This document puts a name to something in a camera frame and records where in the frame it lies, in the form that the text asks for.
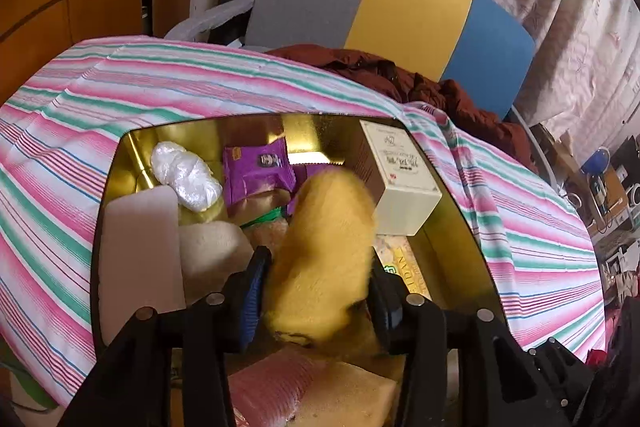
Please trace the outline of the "striped pink green bedsheet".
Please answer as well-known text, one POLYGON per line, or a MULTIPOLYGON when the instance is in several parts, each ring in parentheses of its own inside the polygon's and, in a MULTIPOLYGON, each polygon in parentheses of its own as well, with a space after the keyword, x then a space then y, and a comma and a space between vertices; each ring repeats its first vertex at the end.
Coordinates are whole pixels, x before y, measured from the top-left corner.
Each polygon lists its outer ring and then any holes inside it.
POLYGON ((43 66, 1 109, 1 334, 56 403, 70 403, 96 361, 91 249, 120 138, 254 113, 400 120, 468 222, 520 345, 554 337, 578 358, 605 348, 600 274, 582 220, 539 176, 441 110, 281 57, 92 39, 43 66))

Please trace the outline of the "cream round sponge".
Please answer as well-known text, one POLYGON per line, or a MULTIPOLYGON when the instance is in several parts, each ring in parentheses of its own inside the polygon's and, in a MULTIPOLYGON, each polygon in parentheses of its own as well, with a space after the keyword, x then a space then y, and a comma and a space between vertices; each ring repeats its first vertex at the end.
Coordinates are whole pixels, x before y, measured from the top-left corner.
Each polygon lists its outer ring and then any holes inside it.
POLYGON ((232 273, 246 269, 254 253, 243 231, 226 221, 183 225, 179 242, 187 305, 221 291, 232 273))

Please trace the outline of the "white plastic wrap bundle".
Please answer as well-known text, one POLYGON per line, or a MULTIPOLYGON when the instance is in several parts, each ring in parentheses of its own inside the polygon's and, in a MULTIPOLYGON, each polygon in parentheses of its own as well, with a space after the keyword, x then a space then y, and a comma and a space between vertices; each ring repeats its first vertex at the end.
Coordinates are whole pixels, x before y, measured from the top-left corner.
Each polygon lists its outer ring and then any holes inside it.
POLYGON ((179 204, 191 211, 209 210, 222 196, 222 185, 206 162, 175 142, 163 141, 154 146, 151 168, 155 179, 171 187, 179 204))

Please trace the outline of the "large yellow plush toy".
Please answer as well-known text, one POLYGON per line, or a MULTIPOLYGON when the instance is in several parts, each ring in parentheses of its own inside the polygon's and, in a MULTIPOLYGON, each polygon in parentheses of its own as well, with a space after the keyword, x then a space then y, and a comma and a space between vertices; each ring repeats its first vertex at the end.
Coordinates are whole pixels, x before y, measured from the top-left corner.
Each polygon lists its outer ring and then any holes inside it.
POLYGON ((344 329, 368 295, 375 234, 375 205, 355 173, 331 167, 307 179, 264 290, 269 332, 318 346, 344 329))

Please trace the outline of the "gold metal tray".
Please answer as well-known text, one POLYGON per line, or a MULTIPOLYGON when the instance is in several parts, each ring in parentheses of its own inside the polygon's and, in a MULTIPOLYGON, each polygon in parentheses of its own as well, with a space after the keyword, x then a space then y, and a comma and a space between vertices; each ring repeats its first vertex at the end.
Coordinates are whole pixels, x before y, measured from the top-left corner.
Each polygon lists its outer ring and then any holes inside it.
MULTIPOLYGON (((132 130, 118 143, 101 204, 149 190, 151 150, 171 139, 221 166, 226 146, 266 145, 284 138, 288 155, 321 153, 342 162, 355 155, 362 116, 254 114, 188 120, 132 130)), ((447 353, 459 355, 461 426, 508 425, 506 374, 525 353, 511 336, 494 281, 480 246, 444 181, 440 202, 409 239, 431 298, 407 297, 407 352, 394 423, 445 426, 447 353)))

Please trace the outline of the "pink packet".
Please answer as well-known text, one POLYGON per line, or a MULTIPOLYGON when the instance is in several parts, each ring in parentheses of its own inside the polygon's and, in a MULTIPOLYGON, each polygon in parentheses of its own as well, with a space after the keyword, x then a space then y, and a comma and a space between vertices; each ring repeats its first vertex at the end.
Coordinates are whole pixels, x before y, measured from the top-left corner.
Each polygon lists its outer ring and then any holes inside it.
POLYGON ((238 426, 285 426, 326 361, 283 348, 229 377, 238 426))

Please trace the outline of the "white foam block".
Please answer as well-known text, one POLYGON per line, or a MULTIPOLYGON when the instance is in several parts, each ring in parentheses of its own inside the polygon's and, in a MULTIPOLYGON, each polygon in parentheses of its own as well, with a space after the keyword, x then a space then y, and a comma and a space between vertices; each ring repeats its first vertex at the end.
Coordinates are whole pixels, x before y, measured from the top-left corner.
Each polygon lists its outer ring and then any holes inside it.
POLYGON ((179 205, 168 186, 119 197, 104 209, 98 256, 98 310, 107 345, 137 309, 186 306, 179 205))

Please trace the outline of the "beige cardboard box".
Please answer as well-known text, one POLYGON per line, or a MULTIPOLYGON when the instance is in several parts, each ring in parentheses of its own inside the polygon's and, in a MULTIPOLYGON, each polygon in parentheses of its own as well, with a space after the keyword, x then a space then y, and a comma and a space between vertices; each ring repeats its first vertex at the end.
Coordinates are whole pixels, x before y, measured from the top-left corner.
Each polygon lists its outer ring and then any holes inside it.
POLYGON ((372 196, 378 234, 416 235, 442 198, 420 150, 406 130, 387 124, 363 120, 360 135, 349 168, 372 196))

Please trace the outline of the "cluttered side desk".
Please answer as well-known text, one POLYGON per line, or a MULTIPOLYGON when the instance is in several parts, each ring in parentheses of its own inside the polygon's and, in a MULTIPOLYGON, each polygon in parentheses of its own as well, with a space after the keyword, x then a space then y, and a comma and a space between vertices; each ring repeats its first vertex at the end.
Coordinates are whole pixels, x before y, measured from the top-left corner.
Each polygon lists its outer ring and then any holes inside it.
POLYGON ((612 166, 585 172, 561 142, 540 124, 531 127, 540 172, 572 204, 588 232, 600 270, 605 308, 622 305, 638 293, 631 277, 639 272, 639 202, 626 190, 612 166))

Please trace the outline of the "grey yellow blue chair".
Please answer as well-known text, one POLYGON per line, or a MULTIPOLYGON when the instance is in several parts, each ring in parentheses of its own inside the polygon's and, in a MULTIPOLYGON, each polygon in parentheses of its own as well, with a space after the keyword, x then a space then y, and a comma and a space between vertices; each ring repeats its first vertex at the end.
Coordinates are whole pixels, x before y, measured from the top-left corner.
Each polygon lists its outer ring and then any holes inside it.
POLYGON ((476 107, 506 117, 535 43, 494 0, 255 0, 247 46, 318 44, 375 54, 454 80, 476 107))

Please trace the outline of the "blue mug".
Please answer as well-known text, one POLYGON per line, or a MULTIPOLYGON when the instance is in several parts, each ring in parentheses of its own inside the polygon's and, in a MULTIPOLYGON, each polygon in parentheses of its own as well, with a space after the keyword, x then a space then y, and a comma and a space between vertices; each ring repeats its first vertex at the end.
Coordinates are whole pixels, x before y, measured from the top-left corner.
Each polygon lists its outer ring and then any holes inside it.
POLYGON ((588 176, 601 176, 608 170, 611 162, 611 152, 605 147, 599 147, 580 167, 583 173, 588 176))

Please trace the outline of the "dark red jacket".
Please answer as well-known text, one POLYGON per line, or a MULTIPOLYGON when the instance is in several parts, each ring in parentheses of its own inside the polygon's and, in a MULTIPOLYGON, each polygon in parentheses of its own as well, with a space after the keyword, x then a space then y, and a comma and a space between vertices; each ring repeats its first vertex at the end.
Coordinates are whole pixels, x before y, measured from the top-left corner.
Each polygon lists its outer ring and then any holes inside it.
POLYGON ((454 80, 434 82, 371 53, 331 49, 318 44, 294 44, 268 53, 332 72, 398 103, 431 105, 444 112, 459 129, 497 147, 531 172, 537 171, 523 127, 477 107, 454 80))

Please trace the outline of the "tan long snack package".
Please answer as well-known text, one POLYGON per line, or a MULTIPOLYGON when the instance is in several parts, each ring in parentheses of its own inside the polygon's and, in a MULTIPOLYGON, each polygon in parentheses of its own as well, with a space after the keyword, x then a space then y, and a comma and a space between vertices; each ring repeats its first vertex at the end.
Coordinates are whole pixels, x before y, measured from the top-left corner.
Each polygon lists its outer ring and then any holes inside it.
POLYGON ((410 293, 431 298, 418 260, 406 236, 378 235, 373 247, 386 272, 399 275, 410 293))

